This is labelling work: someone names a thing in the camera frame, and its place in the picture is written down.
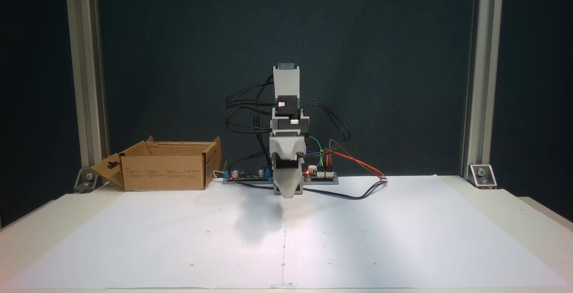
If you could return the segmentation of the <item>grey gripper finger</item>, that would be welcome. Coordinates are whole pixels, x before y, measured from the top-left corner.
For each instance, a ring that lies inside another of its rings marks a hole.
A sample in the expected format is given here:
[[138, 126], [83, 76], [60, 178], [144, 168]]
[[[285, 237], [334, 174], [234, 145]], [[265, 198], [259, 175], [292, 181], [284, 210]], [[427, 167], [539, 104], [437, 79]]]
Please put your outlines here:
[[292, 199], [299, 190], [297, 190], [303, 180], [303, 165], [305, 163], [305, 159], [301, 157], [300, 153], [290, 153], [290, 170], [291, 170], [291, 181], [290, 181], [290, 198]]
[[274, 171], [274, 194], [285, 199], [294, 197], [294, 169], [283, 168]]

